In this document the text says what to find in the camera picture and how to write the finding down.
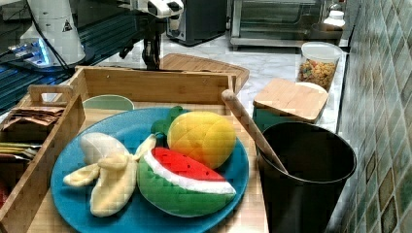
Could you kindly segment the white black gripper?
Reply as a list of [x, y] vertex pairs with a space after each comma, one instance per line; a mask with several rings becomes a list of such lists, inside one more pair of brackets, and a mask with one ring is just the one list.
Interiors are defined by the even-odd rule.
[[118, 0], [137, 15], [138, 31], [119, 51], [122, 59], [134, 49], [138, 41], [144, 39], [142, 58], [148, 70], [158, 70], [160, 66], [160, 37], [170, 29], [179, 32], [185, 6], [182, 0]]

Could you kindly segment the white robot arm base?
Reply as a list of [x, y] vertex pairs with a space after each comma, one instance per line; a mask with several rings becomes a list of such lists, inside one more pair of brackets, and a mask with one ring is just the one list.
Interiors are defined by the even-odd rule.
[[70, 68], [86, 58], [69, 0], [27, 0], [32, 25], [9, 50], [40, 68]]

